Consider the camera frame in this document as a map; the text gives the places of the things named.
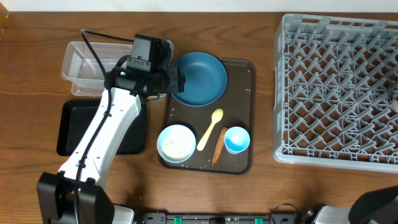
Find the light blue cup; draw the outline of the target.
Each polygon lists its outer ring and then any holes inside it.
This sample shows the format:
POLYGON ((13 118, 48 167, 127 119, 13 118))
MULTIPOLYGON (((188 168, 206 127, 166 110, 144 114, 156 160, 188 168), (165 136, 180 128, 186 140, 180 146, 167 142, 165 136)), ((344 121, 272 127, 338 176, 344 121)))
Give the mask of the light blue cup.
POLYGON ((230 154, 239 154, 250 145, 250 135, 242 127, 229 128, 224 136, 224 146, 230 154))

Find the pink cup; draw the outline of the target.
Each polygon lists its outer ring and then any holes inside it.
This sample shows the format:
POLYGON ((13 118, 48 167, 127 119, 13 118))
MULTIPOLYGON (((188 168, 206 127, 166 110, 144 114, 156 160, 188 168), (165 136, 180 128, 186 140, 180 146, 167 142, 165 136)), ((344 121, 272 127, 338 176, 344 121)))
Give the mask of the pink cup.
POLYGON ((398 100, 397 100, 397 99, 394 99, 394 100, 392 101, 392 105, 393 105, 394 111, 395 111, 396 113, 398 113, 398 100))

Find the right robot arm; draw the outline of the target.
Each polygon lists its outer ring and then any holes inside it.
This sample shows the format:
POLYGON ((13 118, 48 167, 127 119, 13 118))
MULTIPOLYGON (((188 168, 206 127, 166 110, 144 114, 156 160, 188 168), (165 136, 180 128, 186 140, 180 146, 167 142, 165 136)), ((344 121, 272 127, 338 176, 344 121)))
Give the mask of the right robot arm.
POLYGON ((397 224, 397 187, 373 190, 351 207, 317 205, 298 217, 304 224, 397 224))

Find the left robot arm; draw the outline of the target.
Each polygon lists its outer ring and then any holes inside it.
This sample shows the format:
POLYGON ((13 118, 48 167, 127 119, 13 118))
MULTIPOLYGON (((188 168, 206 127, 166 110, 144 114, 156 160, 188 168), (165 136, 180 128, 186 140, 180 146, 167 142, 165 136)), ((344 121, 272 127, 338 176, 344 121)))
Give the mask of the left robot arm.
POLYGON ((44 172, 37 183, 44 223, 132 223, 134 210, 107 196, 109 170, 141 98, 184 90, 181 67, 148 71, 115 66, 105 73, 106 88, 80 143, 56 174, 44 172))

